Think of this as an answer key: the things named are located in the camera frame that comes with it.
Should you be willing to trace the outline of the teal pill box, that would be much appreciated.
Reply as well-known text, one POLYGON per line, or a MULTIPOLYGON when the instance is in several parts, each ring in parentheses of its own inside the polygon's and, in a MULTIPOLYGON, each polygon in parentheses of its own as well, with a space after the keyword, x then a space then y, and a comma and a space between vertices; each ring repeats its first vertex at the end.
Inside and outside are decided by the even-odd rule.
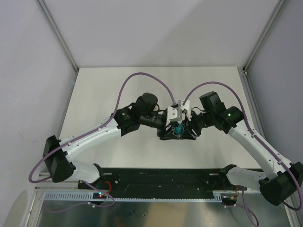
POLYGON ((175 133, 178 137, 180 137, 180 136, 183 134, 183 132, 184 132, 184 127, 183 127, 182 124, 179 124, 179 125, 176 126, 175 129, 174 129, 174 133, 175 133))

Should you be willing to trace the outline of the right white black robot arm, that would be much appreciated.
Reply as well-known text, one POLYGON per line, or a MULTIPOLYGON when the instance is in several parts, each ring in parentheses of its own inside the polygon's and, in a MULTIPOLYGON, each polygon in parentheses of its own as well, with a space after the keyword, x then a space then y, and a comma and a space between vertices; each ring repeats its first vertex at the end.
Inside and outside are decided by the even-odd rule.
POLYGON ((243 107, 226 108, 214 91, 200 96, 204 112, 195 114, 190 102, 179 102, 181 110, 187 114, 190 127, 202 130, 214 126, 229 135, 255 159, 262 172, 247 170, 236 165, 228 165, 221 170, 219 185, 228 190, 239 185, 261 192, 272 205, 278 206, 294 192, 300 192, 303 182, 303 165, 292 162, 275 150, 254 128, 246 117, 243 107))

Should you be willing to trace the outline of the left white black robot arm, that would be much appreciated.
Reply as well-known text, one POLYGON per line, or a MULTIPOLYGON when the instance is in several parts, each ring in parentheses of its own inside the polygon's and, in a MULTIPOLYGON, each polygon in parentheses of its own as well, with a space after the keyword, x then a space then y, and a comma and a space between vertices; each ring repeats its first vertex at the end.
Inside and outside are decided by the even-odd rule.
POLYGON ((165 130, 173 121, 182 119, 178 105, 157 108, 158 99, 151 93, 144 93, 136 102, 118 109, 103 123, 94 129, 88 129, 78 135, 57 139, 51 136, 46 140, 43 156, 45 165, 54 183, 67 179, 84 180, 93 188, 99 189, 105 184, 101 167, 76 160, 83 152, 102 142, 120 138, 136 131, 141 125, 157 130, 165 130))

